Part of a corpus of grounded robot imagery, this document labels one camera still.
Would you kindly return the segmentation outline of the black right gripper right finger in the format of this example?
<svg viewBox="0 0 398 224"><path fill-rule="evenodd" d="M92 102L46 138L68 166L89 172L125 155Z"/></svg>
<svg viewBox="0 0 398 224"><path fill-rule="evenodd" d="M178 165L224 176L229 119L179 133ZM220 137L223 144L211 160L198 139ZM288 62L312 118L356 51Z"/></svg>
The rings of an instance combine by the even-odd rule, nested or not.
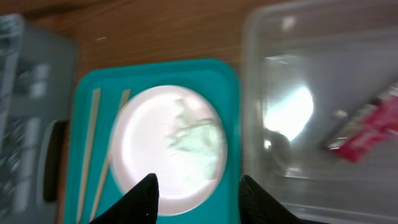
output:
<svg viewBox="0 0 398 224"><path fill-rule="evenodd" d="M299 219L249 175L239 180L238 207L241 224L327 224Z"/></svg>

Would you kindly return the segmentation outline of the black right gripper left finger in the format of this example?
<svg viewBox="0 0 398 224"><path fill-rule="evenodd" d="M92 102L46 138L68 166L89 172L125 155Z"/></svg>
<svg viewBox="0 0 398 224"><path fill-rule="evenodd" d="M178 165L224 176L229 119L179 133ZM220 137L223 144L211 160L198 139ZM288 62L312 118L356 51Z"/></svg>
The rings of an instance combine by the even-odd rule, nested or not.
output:
<svg viewBox="0 0 398 224"><path fill-rule="evenodd" d="M90 224L156 224L158 206L158 179L151 173Z"/></svg>

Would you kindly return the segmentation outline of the white napkin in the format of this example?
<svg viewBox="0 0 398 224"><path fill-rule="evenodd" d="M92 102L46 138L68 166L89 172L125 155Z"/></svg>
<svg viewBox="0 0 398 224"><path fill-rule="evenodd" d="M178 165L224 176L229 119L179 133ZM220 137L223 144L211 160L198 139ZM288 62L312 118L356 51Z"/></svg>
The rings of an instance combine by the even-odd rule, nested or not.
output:
<svg viewBox="0 0 398 224"><path fill-rule="evenodd" d="M222 159L224 134L212 118L198 119L183 99L175 101L176 130L166 137L166 155L187 162L199 179L216 178Z"/></svg>

